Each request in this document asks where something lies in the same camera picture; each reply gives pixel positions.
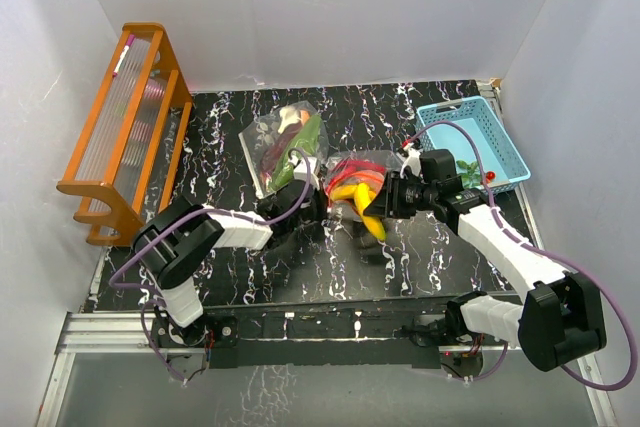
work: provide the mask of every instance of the white wall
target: white wall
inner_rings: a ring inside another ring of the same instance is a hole
[[[640,0],[547,0],[504,80],[506,123],[531,170],[527,183],[547,248],[597,272],[640,335]],[[629,350],[608,312],[606,381]],[[640,380],[611,395],[638,425]]]
[[[0,418],[32,425],[98,250],[55,190],[115,46],[97,0],[0,0]]]
[[[99,0],[162,22],[192,90],[502,77],[544,0]]]

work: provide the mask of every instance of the wooden rack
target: wooden rack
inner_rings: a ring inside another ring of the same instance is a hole
[[[128,246],[168,205],[191,107],[164,27],[125,24],[57,184],[82,197],[73,218],[91,225],[87,242]]]

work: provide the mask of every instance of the blue basket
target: blue basket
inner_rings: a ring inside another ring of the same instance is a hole
[[[483,97],[467,97],[419,107],[416,128],[421,129],[438,120],[454,122],[469,133],[478,147],[485,172],[493,171],[496,174],[489,184],[494,193],[513,190],[520,182],[531,177],[529,168]],[[475,161],[467,139],[451,126],[436,125],[422,134],[420,141],[424,150],[448,149],[456,161]]]

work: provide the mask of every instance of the tabletop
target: tabletop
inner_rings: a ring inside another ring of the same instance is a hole
[[[474,81],[196,94],[173,195],[253,210],[257,199],[238,134],[276,107],[309,101],[322,116],[332,154],[396,150],[408,138],[418,107],[473,95],[478,95]],[[528,236],[515,193],[496,200],[507,221]],[[421,213],[389,226],[385,242],[363,242],[352,224],[329,219],[297,232],[274,250],[214,250],[194,275],[200,298],[206,307],[511,290],[478,251],[432,215]],[[107,284],[129,257],[129,249],[107,251],[97,300],[88,300],[84,311],[139,308],[144,293],[116,292]],[[131,269],[125,280],[150,282],[143,268]]]

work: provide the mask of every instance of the purple marker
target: purple marker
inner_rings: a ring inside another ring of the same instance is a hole
[[[136,38],[135,35],[133,34],[129,35],[129,38],[127,39],[127,43],[124,44],[124,49],[122,49],[122,53],[120,54],[120,59],[118,60],[118,64],[116,65],[116,68],[113,69],[113,77],[118,75],[118,70],[120,70],[120,65],[122,65],[124,56],[127,55],[127,51],[129,50],[129,47],[131,47],[131,44],[133,44],[133,41],[135,40],[135,38]]]

